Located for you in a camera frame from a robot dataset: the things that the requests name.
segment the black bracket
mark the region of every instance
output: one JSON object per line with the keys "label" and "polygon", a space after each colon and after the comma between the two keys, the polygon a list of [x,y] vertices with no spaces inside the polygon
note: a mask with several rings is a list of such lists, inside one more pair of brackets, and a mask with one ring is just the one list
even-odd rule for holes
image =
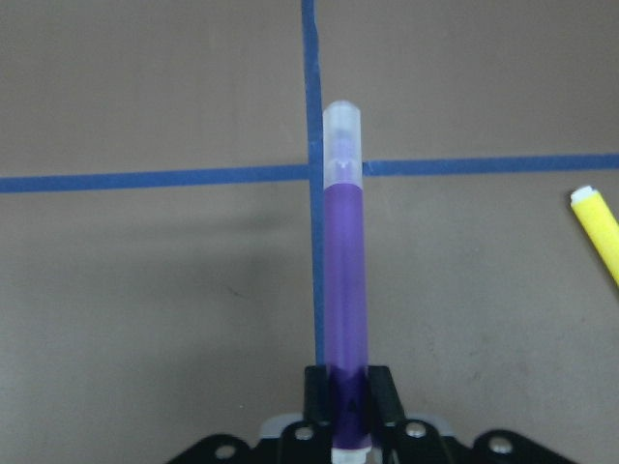
{"label": "black bracket", "polygon": [[[409,419],[387,366],[368,368],[368,416],[383,464],[574,464],[508,430],[491,430],[468,448],[429,421]],[[329,378],[323,365],[305,370],[303,419],[255,448],[232,435],[211,435],[168,464],[330,464],[332,416]]]}

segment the screw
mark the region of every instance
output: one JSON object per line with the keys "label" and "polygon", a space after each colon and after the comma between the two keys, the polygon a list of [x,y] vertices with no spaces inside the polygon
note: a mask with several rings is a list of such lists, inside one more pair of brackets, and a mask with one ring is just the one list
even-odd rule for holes
{"label": "screw", "polygon": [[422,438],[426,436],[426,426],[420,422],[410,422],[406,425],[406,435],[412,438]]}
{"label": "screw", "polygon": [[217,459],[229,459],[236,453],[236,448],[232,445],[221,445],[215,450],[215,457]]}
{"label": "screw", "polygon": [[294,431],[294,436],[297,440],[311,440],[313,430],[311,427],[299,427]]}
{"label": "screw", "polygon": [[514,450],[512,442],[504,437],[492,437],[487,445],[497,454],[509,454]]}

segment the painter's tape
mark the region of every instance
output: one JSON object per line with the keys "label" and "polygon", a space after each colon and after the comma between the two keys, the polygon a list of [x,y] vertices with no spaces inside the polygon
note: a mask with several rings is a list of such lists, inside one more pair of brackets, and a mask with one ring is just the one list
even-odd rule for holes
{"label": "painter's tape", "polygon": [[619,154],[366,161],[364,175],[447,176],[619,169]]}
{"label": "painter's tape", "polygon": [[0,193],[150,189],[159,187],[302,181],[308,178],[308,171],[308,167],[305,164],[289,164],[181,171],[5,177],[0,178]]}
{"label": "painter's tape", "polygon": [[309,212],[311,216],[311,269],[313,277],[313,313],[316,363],[324,363],[324,290],[323,290],[323,188],[322,188],[322,92],[318,30],[313,0],[301,3],[303,22],[304,71],[306,81],[306,117],[308,124]]}

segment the yellow marker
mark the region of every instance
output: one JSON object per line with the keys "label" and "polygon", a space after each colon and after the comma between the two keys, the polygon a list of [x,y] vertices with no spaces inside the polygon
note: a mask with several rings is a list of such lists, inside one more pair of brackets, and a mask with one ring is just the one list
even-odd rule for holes
{"label": "yellow marker", "polygon": [[572,209],[619,285],[619,224],[600,193],[586,186],[572,193]]}

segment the purple marker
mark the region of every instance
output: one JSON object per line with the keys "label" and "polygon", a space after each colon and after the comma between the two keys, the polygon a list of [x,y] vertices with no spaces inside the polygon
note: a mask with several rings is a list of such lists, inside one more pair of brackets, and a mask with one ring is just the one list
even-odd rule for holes
{"label": "purple marker", "polygon": [[334,464],[366,461],[368,315],[364,259],[361,113],[335,101],[323,113],[325,361],[334,402]]}

